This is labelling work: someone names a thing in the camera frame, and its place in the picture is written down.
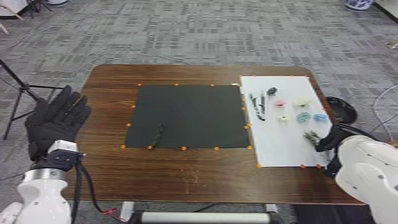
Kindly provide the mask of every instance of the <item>white paper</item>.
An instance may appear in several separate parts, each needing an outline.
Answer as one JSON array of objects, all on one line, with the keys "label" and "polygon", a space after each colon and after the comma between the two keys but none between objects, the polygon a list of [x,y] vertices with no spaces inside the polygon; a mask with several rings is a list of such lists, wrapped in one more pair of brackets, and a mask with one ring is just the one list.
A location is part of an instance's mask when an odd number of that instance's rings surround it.
[{"label": "white paper", "polygon": [[[267,96],[269,89],[276,87],[276,96]],[[255,150],[258,154],[258,164],[262,167],[296,167],[301,165],[326,166],[333,158],[333,152],[319,153],[315,147],[304,138],[304,133],[315,131],[320,137],[326,137],[331,131],[331,120],[315,121],[315,114],[326,114],[320,99],[306,76],[242,76],[242,91],[246,96],[246,107],[249,113],[251,132]],[[262,103],[262,91],[265,93],[265,118],[262,121],[256,116],[253,100],[249,94]],[[299,98],[312,99],[306,107],[296,106]],[[274,104],[276,101],[288,102],[285,108]],[[297,115],[308,112],[312,120],[306,123],[297,121]],[[283,122],[278,116],[288,116]]]}]

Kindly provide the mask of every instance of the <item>blue object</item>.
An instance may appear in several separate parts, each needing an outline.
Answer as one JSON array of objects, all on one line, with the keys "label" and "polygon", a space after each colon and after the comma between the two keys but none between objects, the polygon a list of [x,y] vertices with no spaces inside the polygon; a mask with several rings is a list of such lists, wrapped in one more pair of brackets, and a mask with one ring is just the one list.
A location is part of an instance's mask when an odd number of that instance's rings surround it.
[{"label": "blue object", "polygon": [[303,112],[299,115],[297,115],[297,121],[299,123],[304,123],[312,120],[312,114],[310,112]]},{"label": "blue object", "polygon": [[315,114],[315,121],[328,122],[328,115],[326,114]]}]

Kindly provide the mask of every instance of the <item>metal stand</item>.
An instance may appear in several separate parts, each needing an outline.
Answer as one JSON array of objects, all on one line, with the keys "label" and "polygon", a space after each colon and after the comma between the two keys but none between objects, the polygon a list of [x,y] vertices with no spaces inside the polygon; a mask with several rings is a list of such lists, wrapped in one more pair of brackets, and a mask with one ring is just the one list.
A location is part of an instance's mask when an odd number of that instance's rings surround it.
[{"label": "metal stand", "polygon": [[281,224],[276,212],[139,212],[134,211],[134,202],[129,201],[123,203],[121,219],[129,220],[129,224]]},{"label": "metal stand", "polygon": [[52,89],[52,93],[50,93],[50,96],[49,96],[49,100],[52,99],[54,97],[54,93],[56,93],[56,90],[57,89],[65,89],[63,87],[54,87],[54,86],[40,86],[40,85],[29,85],[20,77],[17,76],[17,73],[13,72],[4,60],[0,60],[0,66],[4,68],[4,70],[8,71],[18,85],[20,85],[20,88],[18,88],[18,97],[17,97],[17,102],[15,102],[15,108],[13,108],[13,112],[11,112],[11,116],[9,116],[9,123],[8,123],[8,128],[6,128],[6,132],[4,132],[4,140],[8,140],[8,137],[9,137],[9,131],[11,131],[11,125],[13,125],[13,122],[22,119],[24,117],[29,116],[29,114],[33,114],[34,111],[31,111],[29,113],[25,113],[24,115],[17,116],[17,111],[18,111],[18,106],[20,106],[20,101],[22,101],[22,94],[27,94],[34,100],[40,99],[40,96],[36,95],[36,93],[33,92],[31,88],[41,88],[41,89]]}]

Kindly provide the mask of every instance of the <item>black mat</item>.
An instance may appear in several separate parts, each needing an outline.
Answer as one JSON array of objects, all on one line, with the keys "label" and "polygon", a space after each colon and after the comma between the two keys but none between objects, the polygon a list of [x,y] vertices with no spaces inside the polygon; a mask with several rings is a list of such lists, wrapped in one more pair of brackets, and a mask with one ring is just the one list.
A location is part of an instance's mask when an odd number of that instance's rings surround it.
[{"label": "black mat", "polygon": [[248,147],[242,106],[239,86],[145,86],[127,147]]}]

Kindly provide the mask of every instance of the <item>pink object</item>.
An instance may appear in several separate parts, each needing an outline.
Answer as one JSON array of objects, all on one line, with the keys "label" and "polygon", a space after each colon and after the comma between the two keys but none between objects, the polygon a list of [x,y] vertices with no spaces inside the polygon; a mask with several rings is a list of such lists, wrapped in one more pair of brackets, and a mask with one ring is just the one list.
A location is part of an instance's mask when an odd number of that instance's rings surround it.
[{"label": "pink object", "polygon": [[276,107],[283,108],[287,103],[288,102],[285,100],[278,100],[274,105]]}]

